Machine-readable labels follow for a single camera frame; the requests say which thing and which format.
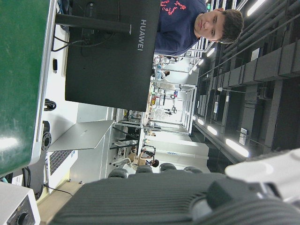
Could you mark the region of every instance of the silver laptop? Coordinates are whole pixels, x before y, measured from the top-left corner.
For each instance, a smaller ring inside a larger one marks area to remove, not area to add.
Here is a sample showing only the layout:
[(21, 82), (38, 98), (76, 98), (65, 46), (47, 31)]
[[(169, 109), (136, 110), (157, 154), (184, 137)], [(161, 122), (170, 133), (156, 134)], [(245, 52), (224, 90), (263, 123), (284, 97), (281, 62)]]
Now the silver laptop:
[(95, 149), (114, 120), (74, 124), (47, 151), (46, 168), (48, 186), (56, 188), (78, 159), (78, 150)]

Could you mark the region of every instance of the wall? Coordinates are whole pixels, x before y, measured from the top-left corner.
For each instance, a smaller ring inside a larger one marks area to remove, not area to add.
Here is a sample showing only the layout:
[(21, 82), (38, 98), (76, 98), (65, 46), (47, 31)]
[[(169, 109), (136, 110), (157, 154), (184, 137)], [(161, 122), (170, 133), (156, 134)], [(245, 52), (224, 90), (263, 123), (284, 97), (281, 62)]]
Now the wall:
[(206, 166), (209, 148), (204, 143), (192, 142), (189, 137), (174, 134), (159, 134), (146, 136), (150, 141), (147, 145), (155, 146), (155, 159), (160, 163), (172, 163), (181, 169), (187, 166), (195, 166), (204, 173), (209, 173)]

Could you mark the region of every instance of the person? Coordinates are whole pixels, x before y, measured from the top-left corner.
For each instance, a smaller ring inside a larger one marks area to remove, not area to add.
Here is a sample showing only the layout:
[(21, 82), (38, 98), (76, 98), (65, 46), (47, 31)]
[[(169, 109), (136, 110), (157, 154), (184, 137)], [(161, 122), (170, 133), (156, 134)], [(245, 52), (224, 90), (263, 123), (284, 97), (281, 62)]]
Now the person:
[(159, 160), (158, 160), (158, 159), (151, 160), (151, 161), (146, 160), (146, 165), (151, 165), (151, 166), (153, 166), (153, 167), (158, 167), (158, 165), (159, 165)]
[(155, 53), (181, 55), (200, 37), (230, 44), (243, 29), (243, 17), (234, 9), (207, 12), (205, 0), (162, 0)]
[[(167, 77), (168, 75), (170, 75), (169, 70), (165, 70), (165, 71), (161, 72), (160, 69), (161, 69), (161, 67), (159, 67), (159, 70), (157, 70), (157, 78), (158, 79), (162, 79), (162, 78)], [(151, 76), (155, 77), (155, 69), (152, 69)]]

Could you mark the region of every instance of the green panel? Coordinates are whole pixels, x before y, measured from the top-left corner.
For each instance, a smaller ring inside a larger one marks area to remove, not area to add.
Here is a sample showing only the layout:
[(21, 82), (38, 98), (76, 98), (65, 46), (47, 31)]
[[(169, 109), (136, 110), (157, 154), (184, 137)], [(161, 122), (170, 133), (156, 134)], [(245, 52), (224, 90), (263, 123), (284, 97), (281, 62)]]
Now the green panel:
[(31, 159), (49, 0), (0, 0), (0, 175)]

